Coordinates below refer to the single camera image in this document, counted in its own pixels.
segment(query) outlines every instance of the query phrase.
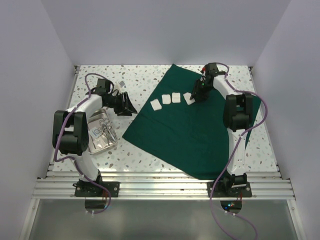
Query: gray wall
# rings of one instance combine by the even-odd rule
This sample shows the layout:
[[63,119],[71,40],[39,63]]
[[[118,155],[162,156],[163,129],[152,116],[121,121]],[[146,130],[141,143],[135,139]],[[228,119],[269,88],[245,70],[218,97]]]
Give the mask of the gray wall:
[[40,0],[0,2],[0,239],[18,239],[73,65]]
[[320,236],[320,2],[292,0],[254,66],[282,175],[310,240]]
[[290,0],[42,0],[74,64],[252,66]]

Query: floor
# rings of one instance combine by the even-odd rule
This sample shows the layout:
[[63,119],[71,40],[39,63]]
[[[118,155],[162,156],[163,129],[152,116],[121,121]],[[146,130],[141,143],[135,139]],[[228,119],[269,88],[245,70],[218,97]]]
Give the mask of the floor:
[[[202,65],[182,65],[185,69],[200,72]],[[131,102],[139,112],[146,103],[149,95],[156,88],[170,65],[82,65],[72,91],[70,106],[74,106],[85,97],[88,91],[84,76],[97,73],[105,76],[113,83],[123,81],[122,87],[128,92]],[[230,82],[241,90],[254,91],[254,85],[247,66],[230,66]],[[88,77],[90,88],[95,87],[97,78]],[[107,111],[111,124],[118,137],[117,146],[102,153],[92,155],[93,163],[102,172],[181,172],[174,166],[154,157],[122,139],[135,116],[118,117],[112,109]],[[256,122],[262,119],[259,110]],[[277,172],[277,161],[273,154],[265,125],[254,129],[246,147],[245,167],[247,172]],[[76,171],[69,161],[54,163],[53,171]]]

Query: dark green fabric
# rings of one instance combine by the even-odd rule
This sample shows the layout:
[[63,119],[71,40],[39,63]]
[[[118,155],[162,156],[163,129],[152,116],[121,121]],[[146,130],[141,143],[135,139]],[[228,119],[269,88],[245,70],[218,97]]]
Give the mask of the dark green fabric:
[[[229,137],[223,124],[225,100],[212,90],[207,101],[187,105],[183,94],[191,93],[201,75],[176,65],[163,76],[128,127],[123,138],[197,179],[215,179],[229,156]],[[162,104],[154,111],[150,101],[162,94],[181,93],[181,103]],[[260,100],[253,100],[256,118]]]

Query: white speckled surface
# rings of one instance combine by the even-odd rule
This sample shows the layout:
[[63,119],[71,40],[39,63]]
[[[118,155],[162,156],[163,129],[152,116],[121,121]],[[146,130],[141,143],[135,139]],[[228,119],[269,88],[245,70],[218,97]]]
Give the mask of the white speckled surface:
[[[183,65],[181,67],[199,73],[203,66]],[[75,83],[70,106],[82,100],[88,91],[84,76],[87,73],[97,73],[105,76],[115,84],[124,81],[124,90],[128,92],[132,104],[139,112],[169,68],[170,65],[82,65]],[[254,91],[247,66],[230,66],[229,80],[237,89]],[[88,83],[91,88],[95,87],[97,78],[89,76]],[[119,140],[115,148],[91,155],[93,163],[101,171],[181,171],[122,139],[122,135],[136,115],[118,117],[112,109],[108,109],[107,114]],[[259,110],[255,121],[257,122],[261,119],[262,115]],[[245,167],[248,172],[277,172],[276,159],[264,125],[257,127],[251,133],[246,147]],[[53,170],[75,171],[75,168],[69,160],[66,160],[54,163]]]

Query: purple cable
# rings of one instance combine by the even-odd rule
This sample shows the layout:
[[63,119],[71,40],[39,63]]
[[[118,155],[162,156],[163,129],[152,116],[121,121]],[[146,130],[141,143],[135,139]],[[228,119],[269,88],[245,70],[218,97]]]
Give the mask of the purple cable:
[[75,166],[76,170],[77,170],[81,175],[83,175],[86,180],[88,180],[88,181],[89,181],[90,183],[92,183],[93,185],[95,185],[95,186],[97,186],[97,187],[99,187],[99,188],[101,188],[102,190],[104,190],[104,191],[107,192],[108,197],[109,197],[109,201],[108,201],[107,205],[104,206],[104,208],[103,208],[102,210],[92,211],[92,212],[91,212],[92,214],[99,214],[99,213],[102,213],[103,211],[105,211],[105,210],[109,207],[109,205],[110,205],[110,203],[111,203],[111,193],[110,193],[110,191],[109,191],[108,189],[106,189],[104,186],[99,185],[98,183],[94,182],[93,180],[91,180],[90,178],[88,178],[86,175],[84,175],[84,173],[79,169],[79,166],[78,166],[78,164],[77,164],[77,162],[76,162],[76,159],[75,159],[73,156],[65,156],[65,157],[62,157],[62,158],[60,158],[60,159],[57,159],[58,150],[59,150],[60,143],[61,143],[61,138],[62,138],[62,136],[63,136],[63,134],[64,134],[65,127],[66,127],[66,125],[67,125],[67,122],[68,122],[70,116],[77,110],[78,107],[80,107],[83,103],[85,103],[86,101],[88,101],[89,98],[91,97],[91,90],[90,90],[90,87],[89,87],[89,84],[88,84],[88,81],[87,81],[87,77],[90,76],[90,75],[96,75],[96,76],[99,76],[99,77],[101,77],[101,78],[103,78],[103,79],[106,79],[104,76],[102,76],[102,75],[100,75],[100,74],[97,74],[97,73],[88,73],[87,75],[85,75],[85,77],[84,77],[84,82],[85,82],[85,85],[86,85],[86,87],[88,88],[88,91],[89,91],[88,97],[85,98],[85,99],[83,99],[81,102],[79,102],[79,103],[76,105],[76,107],[74,107],[74,108],[71,110],[71,112],[69,112],[68,115],[65,117],[65,119],[64,119],[64,121],[63,121],[63,124],[62,124],[62,127],[61,127],[61,130],[60,130],[60,133],[59,133],[59,136],[58,136],[58,139],[57,139],[57,141],[56,141],[56,146],[55,146],[55,149],[54,149],[53,160],[54,160],[56,163],[61,162],[61,161],[66,160],[66,159],[74,160],[74,166]]
[[[252,92],[252,91],[242,91],[242,90],[235,89],[234,86],[232,86],[232,85],[230,84],[230,82],[228,81],[228,79],[227,79],[227,76],[228,76],[228,73],[229,73],[229,70],[230,70],[229,66],[226,65],[226,64],[224,64],[224,63],[220,63],[220,62],[216,62],[216,64],[219,64],[219,65],[222,65],[222,66],[225,66],[225,67],[226,67],[227,71],[226,71],[226,73],[225,73],[225,75],[224,75],[224,79],[225,79],[226,83],[229,85],[229,87],[230,87],[232,90],[234,90],[234,91],[237,92],[237,93],[247,93],[247,94],[252,94],[252,95],[257,96],[257,97],[261,100],[261,102],[263,103],[263,105],[264,105],[264,107],[265,107],[265,113],[264,113],[263,119],[262,119],[258,124],[256,124],[256,125],[250,127],[249,129],[245,130],[245,131],[240,135],[240,138],[239,138],[238,142],[236,143],[236,145],[235,145],[235,147],[234,147],[234,149],[233,149],[233,151],[232,151],[232,153],[231,153],[231,155],[230,155],[230,158],[229,158],[227,164],[225,165],[224,169],[223,169],[222,172],[219,174],[219,176],[217,177],[217,179],[214,181],[213,186],[212,186],[212,190],[211,190],[211,193],[210,193],[210,209],[211,209],[211,214],[212,214],[212,216],[213,216],[216,224],[217,224],[217,225],[221,228],[221,230],[222,230],[225,234],[227,234],[230,238],[232,238],[233,240],[238,240],[238,238],[236,238],[236,237],[233,236],[231,233],[229,233],[229,232],[224,228],[224,226],[222,226],[222,224],[218,221],[218,218],[217,218],[217,216],[216,216],[216,214],[215,214],[215,212],[214,212],[213,203],[212,203],[212,197],[213,197],[214,189],[215,189],[215,187],[216,187],[219,179],[222,177],[222,175],[224,174],[224,172],[227,170],[227,167],[228,167],[229,163],[231,162],[232,158],[233,158],[234,155],[235,155],[235,152],[236,152],[236,150],[237,150],[237,148],[238,148],[238,146],[239,146],[239,143],[240,143],[240,141],[241,141],[241,139],[242,139],[242,136],[245,135],[246,133],[248,133],[249,131],[251,131],[252,129],[255,129],[256,127],[260,126],[260,125],[266,120],[267,115],[268,115],[268,107],[267,107],[266,102],[265,102],[258,94],[256,94],[255,92]],[[241,216],[241,215],[239,215],[239,214],[236,214],[235,216],[238,217],[238,218],[240,218],[240,219],[242,219],[242,220],[244,220],[244,221],[246,221],[249,225],[252,226],[252,228],[254,229],[254,232],[255,232],[254,240],[257,240],[257,239],[258,239],[258,231],[257,231],[257,228],[255,227],[255,225],[254,225],[249,219],[245,218],[244,216]]]

